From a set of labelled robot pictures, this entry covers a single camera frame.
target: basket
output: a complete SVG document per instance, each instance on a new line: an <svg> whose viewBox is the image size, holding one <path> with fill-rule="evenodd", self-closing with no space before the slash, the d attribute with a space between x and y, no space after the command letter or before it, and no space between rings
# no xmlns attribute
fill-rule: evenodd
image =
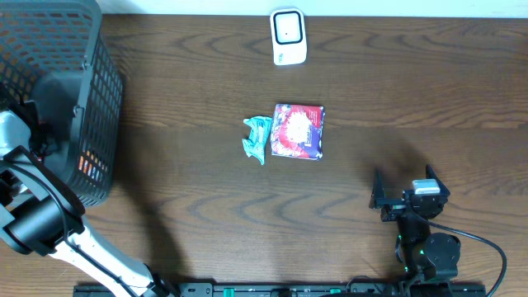
<svg viewBox="0 0 528 297"><path fill-rule="evenodd" d="M43 163L85 206L111 188L123 91L100 27L94 0L0 2L0 81L53 127Z"/></svg>

